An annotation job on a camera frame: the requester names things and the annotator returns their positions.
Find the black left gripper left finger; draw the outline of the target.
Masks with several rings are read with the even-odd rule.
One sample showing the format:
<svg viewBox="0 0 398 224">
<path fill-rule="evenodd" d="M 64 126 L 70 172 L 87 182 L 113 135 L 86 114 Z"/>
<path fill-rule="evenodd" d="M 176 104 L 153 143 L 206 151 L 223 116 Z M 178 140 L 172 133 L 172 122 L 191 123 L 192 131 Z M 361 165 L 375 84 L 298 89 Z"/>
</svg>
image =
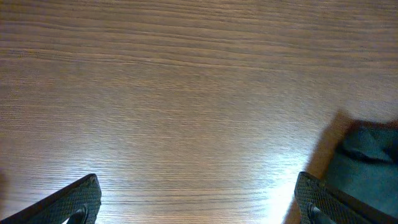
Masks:
<svg viewBox="0 0 398 224">
<path fill-rule="evenodd" d="M 3 224 L 94 224 L 101 206 L 96 174 L 88 174 L 31 206 L 1 220 Z"/>
</svg>

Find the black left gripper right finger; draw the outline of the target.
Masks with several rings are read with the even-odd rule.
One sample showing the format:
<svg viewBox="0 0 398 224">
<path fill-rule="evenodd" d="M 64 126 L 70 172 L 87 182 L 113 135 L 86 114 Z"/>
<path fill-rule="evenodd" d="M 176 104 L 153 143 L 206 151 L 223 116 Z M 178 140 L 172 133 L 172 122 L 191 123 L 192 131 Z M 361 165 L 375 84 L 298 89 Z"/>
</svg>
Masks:
<svg viewBox="0 0 398 224">
<path fill-rule="evenodd" d="M 294 190 L 304 224 L 396 224 L 385 214 L 326 184 L 308 172 L 300 172 Z"/>
</svg>

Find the dark green t-shirt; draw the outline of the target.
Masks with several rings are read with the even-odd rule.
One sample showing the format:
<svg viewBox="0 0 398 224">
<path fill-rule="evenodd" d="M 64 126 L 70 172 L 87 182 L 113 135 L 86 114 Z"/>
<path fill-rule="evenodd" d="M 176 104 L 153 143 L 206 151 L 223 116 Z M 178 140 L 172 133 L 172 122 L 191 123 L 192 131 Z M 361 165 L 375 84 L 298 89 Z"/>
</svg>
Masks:
<svg viewBox="0 0 398 224">
<path fill-rule="evenodd" d="M 338 143 L 325 181 L 397 217 L 397 124 L 360 122 Z"/>
</svg>

